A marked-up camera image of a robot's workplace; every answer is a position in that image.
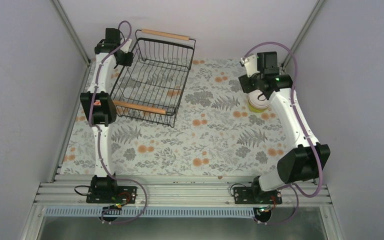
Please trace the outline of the black wire dish rack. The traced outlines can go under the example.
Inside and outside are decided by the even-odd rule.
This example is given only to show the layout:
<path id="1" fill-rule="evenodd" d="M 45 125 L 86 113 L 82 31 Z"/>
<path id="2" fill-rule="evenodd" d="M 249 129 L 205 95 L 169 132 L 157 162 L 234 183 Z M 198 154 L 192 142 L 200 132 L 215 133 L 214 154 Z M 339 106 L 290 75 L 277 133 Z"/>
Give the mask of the black wire dish rack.
<path id="1" fill-rule="evenodd" d="M 174 127 L 192 68 L 196 39 L 149 29 L 135 31 L 131 66 L 124 66 L 110 92 L 119 117 Z"/>

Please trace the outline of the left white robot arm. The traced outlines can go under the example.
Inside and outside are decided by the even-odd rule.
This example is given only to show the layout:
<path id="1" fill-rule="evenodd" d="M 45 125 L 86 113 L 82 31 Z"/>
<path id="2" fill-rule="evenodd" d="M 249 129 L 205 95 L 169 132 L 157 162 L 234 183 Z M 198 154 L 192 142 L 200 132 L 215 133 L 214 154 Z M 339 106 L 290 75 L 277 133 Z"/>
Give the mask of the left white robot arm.
<path id="1" fill-rule="evenodd" d="M 117 119 L 117 108 L 109 94 L 112 70 L 131 60 L 130 38 L 124 38 L 117 28 L 106 28 L 105 37 L 94 48 L 95 70 L 80 103 L 93 131 L 95 142 L 94 175 L 86 193 L 87 203 L 112 203 L 119 197 L 112 160 L 112 123 Z"/>

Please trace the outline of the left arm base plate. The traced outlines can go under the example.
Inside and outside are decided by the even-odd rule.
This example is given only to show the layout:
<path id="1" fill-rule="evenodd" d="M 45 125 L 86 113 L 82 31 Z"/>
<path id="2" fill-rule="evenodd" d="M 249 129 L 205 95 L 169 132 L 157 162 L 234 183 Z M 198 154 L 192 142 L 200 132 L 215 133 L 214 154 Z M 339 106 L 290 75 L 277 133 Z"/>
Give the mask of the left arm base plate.
<path id="1" fill-rule="evenodd" d="M 90 189 L 86 202 L 89 204 L 134 204 L 136 201 L 136 186 L 118 186 L 113 189 Z"/>

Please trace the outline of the yellow-green bowl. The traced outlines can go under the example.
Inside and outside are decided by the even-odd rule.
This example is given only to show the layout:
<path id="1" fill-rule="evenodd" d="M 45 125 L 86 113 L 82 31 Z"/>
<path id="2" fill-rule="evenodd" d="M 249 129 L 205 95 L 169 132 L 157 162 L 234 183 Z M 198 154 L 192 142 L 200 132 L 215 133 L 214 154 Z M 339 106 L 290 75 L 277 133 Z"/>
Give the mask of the yellow-green bowl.
<path id="1" fill-rule="evenodd" d="M 248 109 L 253 113 L 263 113 L 264 111 L 268 110 L 269 107 L 269 105 L 255 106 L 248 103 Z"/>

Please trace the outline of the white ceramic bowl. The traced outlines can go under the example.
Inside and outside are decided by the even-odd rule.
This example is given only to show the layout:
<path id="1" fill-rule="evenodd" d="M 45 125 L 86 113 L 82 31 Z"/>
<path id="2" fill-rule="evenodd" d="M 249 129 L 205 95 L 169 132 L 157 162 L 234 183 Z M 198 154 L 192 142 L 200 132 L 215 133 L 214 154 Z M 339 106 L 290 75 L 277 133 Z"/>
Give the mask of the white ceramic bowl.
<path id="1" fill-rule="evenodd" d="M 260 90 L 254 90 L 250 92 L 247 96 L 248 103 L 254 106 L 265 106 L 270 105 L 270 101 L 266 98 L 264 93 Z"/>

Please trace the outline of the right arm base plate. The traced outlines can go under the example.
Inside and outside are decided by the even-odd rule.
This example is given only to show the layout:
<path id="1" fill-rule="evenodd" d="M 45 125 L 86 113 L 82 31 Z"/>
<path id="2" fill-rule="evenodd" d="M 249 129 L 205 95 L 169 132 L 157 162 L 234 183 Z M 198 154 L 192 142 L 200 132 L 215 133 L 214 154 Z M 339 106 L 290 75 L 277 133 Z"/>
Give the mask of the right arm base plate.
<path id="1" fill-rule="evenodd" d="M 277 190 L 259 191 L 245 186 L 235 186 L 233 198 L 237 205 L 280 205 L 283 203 L 282 195 Z"/>

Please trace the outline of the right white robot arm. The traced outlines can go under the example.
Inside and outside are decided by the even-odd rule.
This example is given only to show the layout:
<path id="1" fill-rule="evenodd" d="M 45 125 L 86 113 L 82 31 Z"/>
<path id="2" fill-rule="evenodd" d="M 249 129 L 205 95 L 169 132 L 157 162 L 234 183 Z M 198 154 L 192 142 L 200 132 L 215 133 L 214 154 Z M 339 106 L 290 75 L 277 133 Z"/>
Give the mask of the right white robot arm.
<path id="1" fill-rule="evenodd" d="M 281 74 L 277 67 L 277 53 L 260 52 L 243 57 L 240 63 L 246 73 L 238 78 L 244 93 L 268 101 L 282 124 L 291 150 L 278 160 L 274 170 L 254 178 L 251 198 L 258 204 L 286 186 L 298 181 L 323 180 L 323 168 L 330 156 L 327 144 L 321 144 L 311 131 L 297 100 L 293 80 Z"/>

